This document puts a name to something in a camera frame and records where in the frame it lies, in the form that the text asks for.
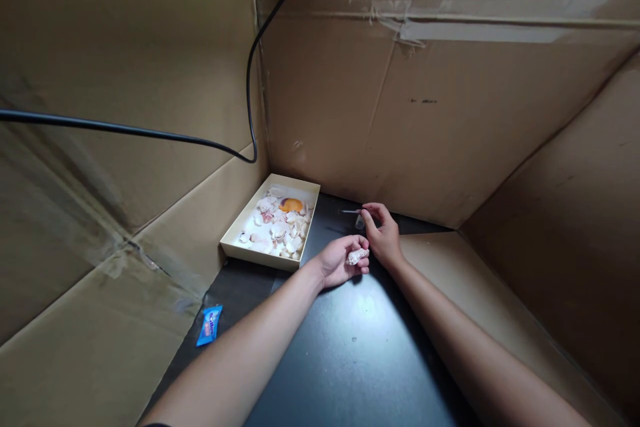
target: candy wrapper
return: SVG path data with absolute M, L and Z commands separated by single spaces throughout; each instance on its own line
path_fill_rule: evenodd
M 220 313 L 222 313 L 222 306 L 205 309 L 205 318 L 202 321 L 202 330 L 200 330 L 198 343 L 195 345 L 196 347 L 210 344 L 215 340 L 215 337 L 218 334 L 218 320 L 220 319 Z

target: cardboard box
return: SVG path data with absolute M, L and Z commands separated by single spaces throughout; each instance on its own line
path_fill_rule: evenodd
M 254 262 L 256 264 L 262 264 L 265 266 L 277 268 L 280 270 L 287 270 L 288 272 L 294 272 L 300 268 L 300 260 L 293 260 L 290 258 L 282 258 L 276 257 L 271 254 L 263 254 L 261 252 L 255 252 L 248 248 L 243 248 L 238 246 L 235 243 L 235 240 L 238 238 L 240 233 L 243 231 L 246 223 L 251 219 L 253 214 L 255 213 L 255 206 L 258 201 L 264 198 L 267 190 L 272 185 L 282 185 L 283 187 L 290 187 L 298 190 L 303 190 L 309 192 L 313 196 L 314 207 L 317 203 L 318 194 L 320 193 L 320 185 L 316 183 L 311 183 L 303 180 L 297 180 L 289 177 L 283 177 L 282 175 L 276 175 L 272 173 L 267 179 L 265 183 L 255 192 L 255 195 L 249 200 L 249 203 L 245 206 L 243 211 L 238 215 L 238 218 L 231 224 L 227 233 L 222 237 L 220 241 L 220 245 L 222 245 L 225 254 L 229 257 L 235 257 L 242 260 L 247 260 L 249 262 Z M 311 221 L 309 222 L 309 230 L 311 231 L 311 226 L 313 225 L 313 216 L 315 215 L 315 208 L 311 212 Z M 303 244 L 302 252 L 300 253 L 300 258 L 305 253 L 305 248 L 307 247 L 307 239 L 305 238 L 305 243 Z
M 0 103 L 250 154 L 275 1 L 0 0 Z M 462 226 L 407 257 L 592 424 L 640 423 L 639 33 L 640 0 L 287 0 L 255 165 L 0 125 L 0 418 L 134 425 L 225 252 L 298 268 L 227 237 L 273 172 Z

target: black surface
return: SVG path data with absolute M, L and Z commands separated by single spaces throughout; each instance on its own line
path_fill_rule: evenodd
M 357 234 L 356 203 L 321 194 L 303 264 L 331 240 Z M 394 216 L 401 234 L 448 229 Z M 371 258 L 371 273 L 323 292 L 285 352 L 246 426 L 480 425 L 387 272 Z M 219 334 L 289 277 L 229 259 L 205 295 L 203 308 L 223 304 Z M 203 349 L 195 343 L 202 313 L 152 397 Z

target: black cable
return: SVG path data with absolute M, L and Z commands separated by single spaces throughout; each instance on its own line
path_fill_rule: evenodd
M 253 159 L 248 159 L 234 149 L 217 143 L 214 141 L 201 139 L 198 137 L 189 137 L 188 135 L 180 135 L 178 133 L 169 133 L 160 130 L 143 129 L 139 127 L 131 127 L 129 125 L 120 125 L 118 123 L 108 123 L 95 120 L 79 119 L 74 117 L 65 117 L 62 115 L 49 115 L 46 113 L 35 113 L 18 110 L 0 109 L 0 121 L 20 122 L 20 123 L 34 123 L 37 125 L 56 125 L 59 127 L 72 127 L 83 128 L 90 130 L 107 131 L 112 133 L 124 133 L 125 135 L 138 135 L 139 137 L 157 138 L 163 140 L 180 141 L 185 143 L 194 143 L 196 145 L 204 145 L 205 147 L 212 147 L 224 152 L 230 153 L 240 160 L 247 163 L 255 163 L 258 160 L 258 147 L 255 143 L 255 132 L 253 131 L 253 117 L 251 115 L 251 64 L 253 62 L 253 54 L 267 30 L 267 27 L 278 13 L 280 7 L 285 0 L 278 0 L 275 7 L 267 17 L 267 20 L 262 25 L 262 28 L 258 31 L 258 34 L 253 41 L 251 50 L 249 52 L 249 60 L 247 62 L 247 115 L 249 116 L 249 129 L 251 130 L 251 141 L 253 142 Z

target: person's left hand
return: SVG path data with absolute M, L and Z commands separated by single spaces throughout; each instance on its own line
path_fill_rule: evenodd
M 347 256 L 361 248 L 369 248 L 369 240 L 363 236 L 342 237 L 330 242 L 313 258 L 318 264 L 317 268 L 321 270 L 323 288 L 335 287 L 344 284 L 353 276 L 369 273 L 369 258 L 360 259 L 354 266 L 346 264 Z

